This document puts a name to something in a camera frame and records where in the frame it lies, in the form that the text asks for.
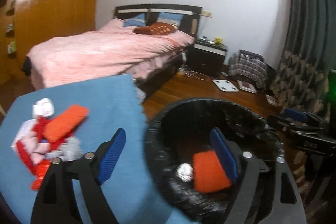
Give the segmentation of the red plastic bag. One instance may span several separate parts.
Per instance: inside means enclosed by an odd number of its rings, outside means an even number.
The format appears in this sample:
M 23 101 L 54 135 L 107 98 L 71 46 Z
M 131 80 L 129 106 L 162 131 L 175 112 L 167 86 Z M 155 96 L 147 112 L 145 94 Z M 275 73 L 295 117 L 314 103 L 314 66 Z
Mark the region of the red plastic bag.
M 32 190 L 39 190 L 42 184 L 42 181 L 50 167 L 51 161 L 50 160 L 42 160 L 35 169 L 35 176 L 36 179 L 31 184 Z

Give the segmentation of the white medicine box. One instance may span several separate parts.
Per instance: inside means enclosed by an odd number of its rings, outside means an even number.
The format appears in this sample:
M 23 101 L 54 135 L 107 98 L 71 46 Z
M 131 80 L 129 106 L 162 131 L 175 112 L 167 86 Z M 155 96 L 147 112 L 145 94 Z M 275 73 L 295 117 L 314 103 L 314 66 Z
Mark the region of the white medicine box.
M 35 123 L 36 123 L 36 119 L 30 119 L 30 120 L 24 121 L 21 124 L 11 144 L 11 148 L 13 151 L 17 150 L 17 141 L 21 140 L 25 135 L 27 135 L 31 131 Z

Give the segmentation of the orange bubble wrap sheet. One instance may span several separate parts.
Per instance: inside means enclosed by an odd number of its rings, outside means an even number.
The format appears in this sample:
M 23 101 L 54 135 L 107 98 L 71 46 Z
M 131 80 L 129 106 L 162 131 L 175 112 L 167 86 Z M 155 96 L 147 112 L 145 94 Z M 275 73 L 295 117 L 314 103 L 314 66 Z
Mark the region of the orange bubble wrap sheet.
M 89 114 L 89 109 L 80 105 L 71 105 L 64 112 L 45 125 L 43 136 L 54 143 L 76 128 Z

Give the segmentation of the white booklet on floor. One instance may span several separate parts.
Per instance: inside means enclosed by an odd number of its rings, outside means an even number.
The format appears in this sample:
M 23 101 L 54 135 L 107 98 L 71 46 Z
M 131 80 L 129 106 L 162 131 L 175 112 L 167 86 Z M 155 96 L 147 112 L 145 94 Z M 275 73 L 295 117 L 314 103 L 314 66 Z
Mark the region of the white booklet on floor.
M 273 106 L 278 106 L 276 98 L 274 98 L 274 97 L 272 97 L 268 94 L 266 94 L 265 96 L 266 96 L 266 100 L 267 100 L 268 104 L 273 105 Z

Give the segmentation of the dark patterned curtain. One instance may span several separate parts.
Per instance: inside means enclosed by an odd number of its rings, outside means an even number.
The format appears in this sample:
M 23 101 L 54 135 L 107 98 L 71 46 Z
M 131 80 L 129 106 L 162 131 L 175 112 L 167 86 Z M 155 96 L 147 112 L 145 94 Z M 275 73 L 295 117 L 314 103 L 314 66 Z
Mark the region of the dark patterned curtain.
M 279 105 L 329 119 L 335 69 L 335 0 L 291 0 L 289 26 L 270 89 Z

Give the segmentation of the crumpled white tissue in bin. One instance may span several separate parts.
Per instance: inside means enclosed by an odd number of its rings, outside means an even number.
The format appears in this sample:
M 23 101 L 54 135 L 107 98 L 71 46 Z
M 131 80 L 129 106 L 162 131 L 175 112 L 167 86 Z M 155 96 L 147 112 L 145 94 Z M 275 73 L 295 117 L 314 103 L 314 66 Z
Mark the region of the crumpled white tissue in bin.
M 175 173 L 183 182 L 190 182 L 193 180 L 193 167 L 188 163 L 180 164 Z

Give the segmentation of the grey sock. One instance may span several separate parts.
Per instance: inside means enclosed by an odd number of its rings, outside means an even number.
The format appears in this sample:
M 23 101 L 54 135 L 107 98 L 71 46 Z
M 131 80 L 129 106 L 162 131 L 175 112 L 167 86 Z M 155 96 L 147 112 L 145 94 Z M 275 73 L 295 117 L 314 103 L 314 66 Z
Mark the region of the grey sock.
M 46 159 L 60 158 L 64 162 L 75 161 L 83 156 L 80 140 L 76 137 L 68 137 L 57 149 L 46 154 Z

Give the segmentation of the plaid shirt on chair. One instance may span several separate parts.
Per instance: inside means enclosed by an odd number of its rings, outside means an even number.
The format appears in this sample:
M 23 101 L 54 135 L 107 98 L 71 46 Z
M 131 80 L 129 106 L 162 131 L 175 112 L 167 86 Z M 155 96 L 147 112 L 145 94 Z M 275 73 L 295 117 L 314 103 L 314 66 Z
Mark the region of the plaid shirt on chair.
M 244 76 L 253 80 L 257 88 L 265 88 L 268 67 L 264 61 L 245 53 L 236 52 L 230 57 L 228 65 L 229 76 Z

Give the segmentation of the white bathroom scale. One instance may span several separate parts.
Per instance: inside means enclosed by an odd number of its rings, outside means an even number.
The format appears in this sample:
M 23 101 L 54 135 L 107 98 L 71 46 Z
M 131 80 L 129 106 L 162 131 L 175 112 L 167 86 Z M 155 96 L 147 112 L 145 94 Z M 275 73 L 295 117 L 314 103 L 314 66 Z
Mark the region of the white bathroom scale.
M 238 92 L 238 88 L 228 80 L 220 80 L 215 79 L 213 80 L 215 86 L 222 92 Z

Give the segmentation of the black bed headboard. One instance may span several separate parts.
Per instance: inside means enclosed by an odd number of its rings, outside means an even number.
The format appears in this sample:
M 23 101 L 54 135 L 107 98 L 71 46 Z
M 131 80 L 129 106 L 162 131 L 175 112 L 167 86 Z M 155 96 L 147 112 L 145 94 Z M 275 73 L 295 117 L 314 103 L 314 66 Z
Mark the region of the black bed headboard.
M 198 6 L 163 3 L 124 5 L 114 8 L 113 17 L 119 19 L 129 19 L 142 13 L 145 14 L 146 24 L 152 24 L 156 22 L 161 13 L 169 15 L 181 15 L 182 20 L 178 29 L 196 38 L 202 8 Z

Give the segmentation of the right blue pillow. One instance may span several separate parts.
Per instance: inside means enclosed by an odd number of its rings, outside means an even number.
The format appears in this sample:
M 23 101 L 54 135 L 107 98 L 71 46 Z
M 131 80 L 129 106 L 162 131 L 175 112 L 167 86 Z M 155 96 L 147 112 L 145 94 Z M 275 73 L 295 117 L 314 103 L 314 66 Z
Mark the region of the right blue pillow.
M 179 28 L 179 26 L 181 25 L 183 16 L 184 16 L 183 14 L 160 12 L 156 22 L 170 24 L 170 25 L 175 26 L 176 28 Z

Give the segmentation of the blue pillow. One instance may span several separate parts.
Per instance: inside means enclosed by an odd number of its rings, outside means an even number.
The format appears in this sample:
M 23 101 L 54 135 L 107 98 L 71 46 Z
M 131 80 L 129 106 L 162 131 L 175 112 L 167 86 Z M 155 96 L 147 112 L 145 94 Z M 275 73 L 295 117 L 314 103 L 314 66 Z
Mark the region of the blue pillow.
M 183 16 L 184 16 L 183 14 L 160 12 L 156 22 L 170 24 L 170 25 L 175 26 L 176 28 L 179 28 L 179 26 L 181 25 Z
M 145 13 L 141 13 L 137 16 L 134 16 L 132 18 L 126 19 L 123 23 L 123 27 L 145 27 L 146 26 L 146 18 Z

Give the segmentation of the left blue pillow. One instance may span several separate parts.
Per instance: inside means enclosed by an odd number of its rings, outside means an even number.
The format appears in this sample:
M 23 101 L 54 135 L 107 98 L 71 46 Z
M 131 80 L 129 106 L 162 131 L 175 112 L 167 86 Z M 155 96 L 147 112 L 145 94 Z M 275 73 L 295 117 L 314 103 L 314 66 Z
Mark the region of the left blue pillow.
M 146 26 L 146 18 L 145 13 L 141 13 L 137 16 L 134 16 L 132 18 L 126 19 L 123 23 L 123 27 L 145 27 Z

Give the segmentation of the wooden wardrobe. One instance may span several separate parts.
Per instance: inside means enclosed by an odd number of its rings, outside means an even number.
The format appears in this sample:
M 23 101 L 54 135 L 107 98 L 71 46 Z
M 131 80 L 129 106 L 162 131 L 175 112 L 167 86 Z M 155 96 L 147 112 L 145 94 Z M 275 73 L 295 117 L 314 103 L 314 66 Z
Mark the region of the wooden wardrobe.
M 1 83 L 20 78 L 29 50 L 95 28 L 96 0 L 1 0 Z

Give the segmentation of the wall socket plate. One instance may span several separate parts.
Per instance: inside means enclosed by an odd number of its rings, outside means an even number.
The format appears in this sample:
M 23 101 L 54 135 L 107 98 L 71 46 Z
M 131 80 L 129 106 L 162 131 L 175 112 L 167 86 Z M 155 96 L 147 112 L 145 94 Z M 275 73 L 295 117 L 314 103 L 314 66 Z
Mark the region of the wall socket plate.
M 202 11 L 201 16 L 210 18 L 212 16 L 212 13 L 209 11 Z

